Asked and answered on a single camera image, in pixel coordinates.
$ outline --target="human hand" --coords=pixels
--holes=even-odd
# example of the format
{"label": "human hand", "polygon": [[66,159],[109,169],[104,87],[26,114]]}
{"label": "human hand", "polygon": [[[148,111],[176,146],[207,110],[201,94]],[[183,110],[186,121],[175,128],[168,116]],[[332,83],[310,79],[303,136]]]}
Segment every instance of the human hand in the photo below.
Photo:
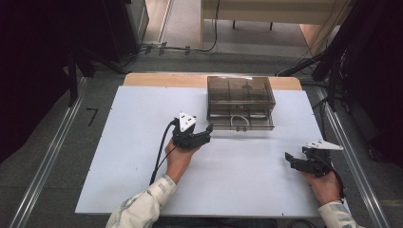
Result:
{"label": "human hand", "polygon": [[331,201],[340,200],[340,185],[338,184],[336,175],[334,172],[330,172],[327,175],[317,178],[313,174],[299,172],[308,180],[309,186],[312,187],[317,200],[320,205],[324,205]]}
{"label": "human hand", "polygon": [[166,154],[172,151],[166,158],[168,163],[168,167],[166,168],[166,175],[168,175],[174,182],[178,183],[184,171],[186,171],[187,167],[189,166],[189,163],[192,160],[192,156],[200,148],[201,146],[190,150],[182,149],[179,147],[175,148],[175,145],[171,139],[169,141],[169,144],[165,148]]}

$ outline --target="shirt sleeve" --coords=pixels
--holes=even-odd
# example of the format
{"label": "shirt sleeve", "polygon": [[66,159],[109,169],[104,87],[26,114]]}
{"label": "shirt sleeve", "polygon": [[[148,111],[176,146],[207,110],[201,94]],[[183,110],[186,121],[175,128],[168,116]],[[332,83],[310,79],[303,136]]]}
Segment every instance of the shirt sleeve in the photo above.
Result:
{"label": "shirt sleeve", "polygon": [[329,202],[317,209],[328,228],[358,228],[353,217],[340,201]]}
{"label": "shirt sleeve", "polygon": [[124,201],[112,213],[106,228],[151,227],[176,188],[176,183],[163,175],[146,191]]}

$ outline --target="person's left hand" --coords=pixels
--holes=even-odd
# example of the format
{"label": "person's left hand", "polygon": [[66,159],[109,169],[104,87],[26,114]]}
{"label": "person's left hand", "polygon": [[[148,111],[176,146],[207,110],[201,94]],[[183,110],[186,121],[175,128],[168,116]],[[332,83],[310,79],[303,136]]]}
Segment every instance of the person's left hand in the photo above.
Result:
{"label": "person's left hand", "polygon": [[166,154],[173,150],[166,158],[168,163],[166,175],[168,175],[174,182],[178,183],[184,171],[186,171],[189,166],[192,156],[201,148],[201,146],[190,150],[185,150],[179,147],[174,148],[175,145],[171,139],[165,148]]}

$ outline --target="aluminum rail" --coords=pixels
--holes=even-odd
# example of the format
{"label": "aluminum rail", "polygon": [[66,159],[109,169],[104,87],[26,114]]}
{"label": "aluminum rail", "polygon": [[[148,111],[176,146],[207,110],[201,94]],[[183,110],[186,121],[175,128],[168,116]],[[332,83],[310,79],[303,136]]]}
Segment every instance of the aluminum rail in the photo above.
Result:
{"label": "aluminum rail", "polygon": [[74,103],[72,107],[70,107],[62,123],[59,126],[59,129],[56,132],[52,142],[49,145],[48,152],[42,160],[41,165],[39,166],[32,182],[30,183],[27,191],[25,192],[20,205],[15,213],[9,228],[21,228],[25,227],[27,221],[29,219],[30,213],[35,205],[36,201],[41,194],[41,191],[45,185],[45,182],[48,178],[50,170],[56,161],[56,158],[59,154],[60,148],[63,145],[63,141],[66,138],[66,135],[71,127],[71,124],[77,114],[77,111],[80,107],[81,102],[83,101],[84,92],[86,90],[88,79],[83,77],[79,84],[79,96],[77,101]]}
{"label": "aluminum rail", "polygon": [[[324,88],[317,88],[317,95],[319,99],[325,99],[327,97],[326,90]],[[373,220],[374,227],[377,228],[389,228],[391,227],[388,219],[382,211],[379,200],[377,199],[370,182],[365,175],[365,172],[358,161],[352,144],[350,143],[344,128],[338,118],[336,112],[326,105],[326,115],[329,118],[332,129],[335,131],[338,142],[344,147],[343,154],[349,165],[355,183],[358,187],[361,197],[364,200],[367,210],[370,213],[371,219]]]}

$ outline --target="white table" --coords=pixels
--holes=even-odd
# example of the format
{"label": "white table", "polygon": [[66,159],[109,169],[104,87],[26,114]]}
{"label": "white table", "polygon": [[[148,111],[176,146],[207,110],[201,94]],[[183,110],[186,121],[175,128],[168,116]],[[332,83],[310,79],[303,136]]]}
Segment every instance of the white table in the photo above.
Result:
{"label": "white table", "polygon": [[[162,210],[163,216],[310,218],[318,203],[284,152],[321,139],[304,91],[274,90],[273,131],[213,131]],[[179,111],[207,126],[206,89],[121,86],[88,172],[76,213],[108,214],[145,190],[163,131]],[[159,177],[166,168],[164,163]]]}

